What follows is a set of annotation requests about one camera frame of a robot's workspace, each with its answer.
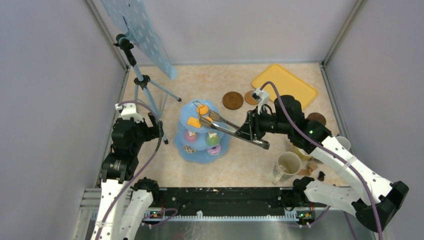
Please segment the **light brown round coaster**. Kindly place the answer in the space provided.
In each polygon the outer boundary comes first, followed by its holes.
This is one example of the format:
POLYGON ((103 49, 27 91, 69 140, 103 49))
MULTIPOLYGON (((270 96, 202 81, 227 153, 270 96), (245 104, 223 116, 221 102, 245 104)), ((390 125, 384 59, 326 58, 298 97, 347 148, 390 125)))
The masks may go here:
POLYGON ((253 90, 249 90, 244 94, 244 100, 247 104, 252 105, 252 106, 256 106, 258 105, 258 102, 256 101, 256 99, 252 96, 252 94, 254 93, 253 90))

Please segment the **dark brown round coaster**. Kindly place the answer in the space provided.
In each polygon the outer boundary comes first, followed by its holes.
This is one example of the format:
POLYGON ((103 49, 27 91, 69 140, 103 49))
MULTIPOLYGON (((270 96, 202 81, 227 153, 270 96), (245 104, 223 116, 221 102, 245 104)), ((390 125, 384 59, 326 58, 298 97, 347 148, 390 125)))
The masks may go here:
POLYGON ((237 110, 243 106, 244 98, 239 92, 229 91, 223 95, 222 104, 229 110, 237 110))

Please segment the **white sprinkled donut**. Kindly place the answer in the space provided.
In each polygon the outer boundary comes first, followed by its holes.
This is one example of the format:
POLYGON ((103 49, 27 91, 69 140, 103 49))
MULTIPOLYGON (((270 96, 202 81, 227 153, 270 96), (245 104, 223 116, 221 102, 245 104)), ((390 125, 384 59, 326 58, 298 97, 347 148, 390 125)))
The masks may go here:
POLYGON ((187 153, 187 154, 194 154, 196 152, 196 150, 188 145, 183 145, 183 150, 187 153))

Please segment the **square orange biscuit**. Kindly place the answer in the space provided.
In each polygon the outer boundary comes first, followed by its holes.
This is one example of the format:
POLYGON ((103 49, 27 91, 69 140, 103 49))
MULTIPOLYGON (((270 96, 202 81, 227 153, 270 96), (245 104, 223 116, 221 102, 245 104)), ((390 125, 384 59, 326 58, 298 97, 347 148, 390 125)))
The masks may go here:
POLYGON ((188 126, 191 126, 193 128, 200 129, 202 127, 200 119, 198 117, 190 116, 186 123, 188 126))

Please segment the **metal serving tongs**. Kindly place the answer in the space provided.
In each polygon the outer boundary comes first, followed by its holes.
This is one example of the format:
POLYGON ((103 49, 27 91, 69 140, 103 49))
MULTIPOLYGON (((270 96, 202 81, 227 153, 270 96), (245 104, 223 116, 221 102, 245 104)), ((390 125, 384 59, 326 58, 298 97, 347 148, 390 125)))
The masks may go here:
POLYGON ((252 118, 249 116, 242 124, 242 126, 238 126, 235 123, 225 119, 216 111, 211 110, 207 117, 212 118, 213 122, 208 121, 204 118, 204 116, 200 116, 199 121, 202 127, 220 131, 231 137, 248 142, 265 150, 270 148, 270 143, 266 140, 262 140, 261 135, 258 134, 254 128, 252 118))

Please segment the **beige ceramic mug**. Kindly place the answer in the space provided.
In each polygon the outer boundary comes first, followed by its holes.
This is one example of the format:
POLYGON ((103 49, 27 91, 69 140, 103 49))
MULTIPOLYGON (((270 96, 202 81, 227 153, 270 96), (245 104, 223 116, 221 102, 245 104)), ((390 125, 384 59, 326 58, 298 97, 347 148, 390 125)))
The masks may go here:
POLYGON ((302 166, 302 160, 294 152, 282 153, 273 168, 272 184, 288 181, 300 172, 302 166))

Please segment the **green cupcake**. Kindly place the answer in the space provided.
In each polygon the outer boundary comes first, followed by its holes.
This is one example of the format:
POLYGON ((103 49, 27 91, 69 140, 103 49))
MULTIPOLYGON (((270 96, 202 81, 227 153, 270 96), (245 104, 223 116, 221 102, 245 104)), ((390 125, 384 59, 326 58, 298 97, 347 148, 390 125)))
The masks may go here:
POLYGON ((217 132, 210 131, 210 132, 207 133, 206 143, 207 143, 208 146, 216 146, 216 145, 219 144, 220 139, 221 138, 219 137, 217 132))

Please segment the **yellow ceramic mug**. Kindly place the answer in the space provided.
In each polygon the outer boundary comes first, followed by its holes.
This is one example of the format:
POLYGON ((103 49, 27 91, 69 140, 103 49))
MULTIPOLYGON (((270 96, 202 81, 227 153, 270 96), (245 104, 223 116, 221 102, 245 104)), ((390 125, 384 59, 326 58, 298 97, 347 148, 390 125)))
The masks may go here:
POLYGON ((302 160, 302 161, 308 161, 312 158, 310 154, 305 152, 303 149, 294 147, 293 152, 302 160))

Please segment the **pink frosted donut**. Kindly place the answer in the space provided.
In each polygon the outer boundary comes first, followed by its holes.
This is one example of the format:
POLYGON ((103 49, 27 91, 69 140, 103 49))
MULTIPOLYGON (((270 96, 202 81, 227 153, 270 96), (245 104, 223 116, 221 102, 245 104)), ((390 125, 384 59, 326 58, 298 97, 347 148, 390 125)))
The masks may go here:
POLYGON ((216 146, 207 149, 207 153, 211 156, 219 155, 221 151, 222 147, 220 144, 217 144, 216 146))

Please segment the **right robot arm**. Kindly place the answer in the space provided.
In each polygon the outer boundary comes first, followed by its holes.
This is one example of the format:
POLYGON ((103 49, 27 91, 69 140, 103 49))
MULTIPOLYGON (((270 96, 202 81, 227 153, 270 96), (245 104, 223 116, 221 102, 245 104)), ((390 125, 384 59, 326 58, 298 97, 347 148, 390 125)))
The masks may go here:
POLYGON ((292 95, 274 100, 269 111, 269 94, 261 88, 252 93, 258 106, 247 112, 244 124, 235 132, 238 139, 263 149, 270 147, 267 133, 286 135, 297 148, 321 161, 348 183, 347 188, 319 183, 309 177, 296 180, 293 200, 299 206, 324 204, 353 216, 373 232, 383 231, 401 208, 409 187, 390 181, 361 162, 318 121, 305 118, 301 103, 292 95))

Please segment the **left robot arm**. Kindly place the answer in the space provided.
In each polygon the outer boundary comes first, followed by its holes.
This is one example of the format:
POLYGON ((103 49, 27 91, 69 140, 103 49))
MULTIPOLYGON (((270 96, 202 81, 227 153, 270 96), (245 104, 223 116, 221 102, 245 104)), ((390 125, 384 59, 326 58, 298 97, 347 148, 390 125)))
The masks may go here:
POLYGON ((132 240, 149 207, 160 202, 156 181, 141 179, 125 206, 131 185, 149 165, 161 146, 163 123, 145 103, 128 100, 115 105, 120 117, 112 126, 112 144, 102 162, 100 204, 92 240, 132 240), (136 170, 138 154, 145 142, 157 140, 152 155, 140 170, 136 170))

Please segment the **blue three-tier cake stand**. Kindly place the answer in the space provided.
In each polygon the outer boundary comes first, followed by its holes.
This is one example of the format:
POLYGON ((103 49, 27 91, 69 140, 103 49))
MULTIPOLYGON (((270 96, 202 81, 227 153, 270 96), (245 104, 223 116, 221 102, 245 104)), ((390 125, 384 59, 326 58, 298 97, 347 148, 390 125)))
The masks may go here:
POLYGON ((174 137, 174 142, 176 145, 176 148, 179 150, 180 155, 189 162, 199 163, 199 164, 209 164, 214 162, 216 159, 222 157, 225 153, 227 153, 229 149, 229 143, 230 143, 230 136, 218 131, 214 130, 208 127, 201 126, 201 128, 195 128, 192 126, 187 125, 187 120, 189 117, 207 117, 208 115, 200 116, 197 113, 197 106, 200 104, 207 105, 209 107, 209 112, 219 112, 218 108, 209 100, 205 99, 193 99, 189 103, 185 104, 181 111, 178 121, 178 128, 176 132, 176 136, 174 137), (185 132, 186 131, 193 131, 197 133, 197 140, 196 142, 189 143, 185 140, 185 132), (213 131, 216 132, 220 137, 219 144, 221 145, 221 153, 218 155, 209 155, 207 153, 207 149, 212 148, 214 146, 209 146, 206 142, 206 137, 208 135, 208 132, 213 131), (195 149, 196 152, 193 154, 187 154, 183 150, 183 145, 190 146, 191 148, 195 149))

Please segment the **dark brown coaster right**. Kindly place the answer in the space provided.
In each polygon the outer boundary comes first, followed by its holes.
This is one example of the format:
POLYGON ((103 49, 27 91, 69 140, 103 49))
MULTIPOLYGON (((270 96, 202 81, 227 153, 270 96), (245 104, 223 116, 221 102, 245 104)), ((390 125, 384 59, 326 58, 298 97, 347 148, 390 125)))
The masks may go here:
POLYGON ((307 119, 310 120, 310 121, 316 121, 316 122, 322 124, 323 126, 326 126, 326 124, 327 124, 327 119, 321 113, 318 113, 318 112, 310 113, 307 116, 307 119))

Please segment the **grey ceramic cup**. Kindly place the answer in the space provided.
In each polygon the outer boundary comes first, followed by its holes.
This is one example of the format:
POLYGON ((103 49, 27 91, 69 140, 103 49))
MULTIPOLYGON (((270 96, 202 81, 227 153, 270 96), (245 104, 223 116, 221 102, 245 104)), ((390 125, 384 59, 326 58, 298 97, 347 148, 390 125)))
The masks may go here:
POLYGON ((342 145, 344 149, 346 149, 347 151, 351 149, 351 143, 346 137, 342 135, 338 135, 336 136, 336 139, 342 145))

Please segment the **blue perforated board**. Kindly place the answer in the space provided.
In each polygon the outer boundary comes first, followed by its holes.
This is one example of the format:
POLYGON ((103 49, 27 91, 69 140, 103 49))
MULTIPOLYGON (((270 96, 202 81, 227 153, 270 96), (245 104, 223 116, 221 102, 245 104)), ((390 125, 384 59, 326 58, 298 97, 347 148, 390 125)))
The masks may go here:
POLYGON ((167 56, 162 54, 156 32, 142 0, 102 0, 114 25, 170 80, 177 76, 167 56))

